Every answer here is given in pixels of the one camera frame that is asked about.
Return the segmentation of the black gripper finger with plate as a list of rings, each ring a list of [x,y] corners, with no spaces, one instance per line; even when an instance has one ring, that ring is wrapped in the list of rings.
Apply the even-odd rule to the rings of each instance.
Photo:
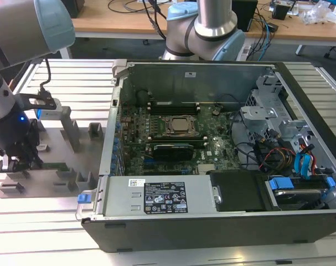
[[[4,155],[0,160],[0,173],[15,173],[28,169],[28,164]]]

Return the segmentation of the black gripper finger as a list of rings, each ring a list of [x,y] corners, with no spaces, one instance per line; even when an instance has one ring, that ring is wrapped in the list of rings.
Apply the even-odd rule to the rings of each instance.
[[[39,137],[39,128],[38,128],[38,120],[31,119],[30,120],[30,129],[28,131],[28,141],[30,145],[32,164],[36,165],[37,168],[42,168],[43,161],[38,156],[37,147],[40,144]]]

